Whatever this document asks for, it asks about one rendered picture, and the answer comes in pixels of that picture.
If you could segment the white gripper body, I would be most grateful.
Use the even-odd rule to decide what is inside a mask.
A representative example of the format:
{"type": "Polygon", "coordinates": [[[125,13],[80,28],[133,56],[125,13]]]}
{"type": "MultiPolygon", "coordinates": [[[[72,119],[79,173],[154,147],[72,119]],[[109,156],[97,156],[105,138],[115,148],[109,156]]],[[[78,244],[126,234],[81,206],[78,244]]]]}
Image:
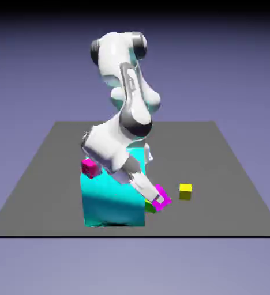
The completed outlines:
{"type": "Polygon", "coordinates": [[[143,172],[130,174],[130,184],[145,199],[153,202],[159,197],[159,192],[143,172]]]}

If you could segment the small magenta cube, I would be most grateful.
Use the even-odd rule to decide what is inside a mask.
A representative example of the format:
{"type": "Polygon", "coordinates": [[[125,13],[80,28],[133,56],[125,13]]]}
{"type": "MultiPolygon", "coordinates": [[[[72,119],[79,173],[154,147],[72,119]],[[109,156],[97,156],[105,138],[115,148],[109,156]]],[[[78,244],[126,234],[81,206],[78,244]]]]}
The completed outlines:
{"type": "Polygon", "coordinates": [[[163,208],[165,208],[167,205],[169,205],[171,203],[171,198],[168,196],[168,194],[166,193],[166,191],[163,189],[163,187],[159,184],[155,185],[155,188],[158,191],[158,195],[161,195],[165,198],[165,203],[162,205],[157,205],[155,203],[155,199],[152,201],[152,205],[154,206],[154,208],[156,209],[156,211],[161,211],[163,208]]]}

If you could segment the small yellow cube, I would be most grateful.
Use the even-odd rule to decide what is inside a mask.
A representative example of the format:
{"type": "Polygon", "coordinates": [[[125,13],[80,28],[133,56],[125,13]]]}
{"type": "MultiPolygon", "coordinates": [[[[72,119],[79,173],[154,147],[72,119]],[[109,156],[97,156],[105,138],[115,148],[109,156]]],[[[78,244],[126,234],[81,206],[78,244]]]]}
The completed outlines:
{"type": "Polygon", "coordinates": [[[180,200],[191,200],[192,198],[192,185],[181,183],[179,185],[179,199],[180,200]]]}

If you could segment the small crimson cube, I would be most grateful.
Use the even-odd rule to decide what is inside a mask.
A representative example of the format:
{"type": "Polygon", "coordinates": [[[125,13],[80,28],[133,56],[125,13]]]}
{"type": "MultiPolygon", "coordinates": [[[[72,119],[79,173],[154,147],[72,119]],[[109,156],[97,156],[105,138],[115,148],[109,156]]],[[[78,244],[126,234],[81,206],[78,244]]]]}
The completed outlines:
{"type": "Polygon", "coordinates": [[[81,171],[90,179],[93,179],[100,174],[100,168],[98,164],[92,161],[90,158],[86,158],[81,161],[81,171]]]}

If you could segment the large cyan box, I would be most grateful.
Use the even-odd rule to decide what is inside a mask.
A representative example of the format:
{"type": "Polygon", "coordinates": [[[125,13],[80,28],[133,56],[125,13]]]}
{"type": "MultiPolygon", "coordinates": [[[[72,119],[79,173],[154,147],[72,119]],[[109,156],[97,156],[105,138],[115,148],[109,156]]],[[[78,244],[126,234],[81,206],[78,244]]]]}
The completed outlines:
{"type": "Polygon", "coordinates": [[[85,226],[145,225],[144,197],[130,184],[119,184],[105,169],[93,179],[81,171],[80,188],[85,226]]]}

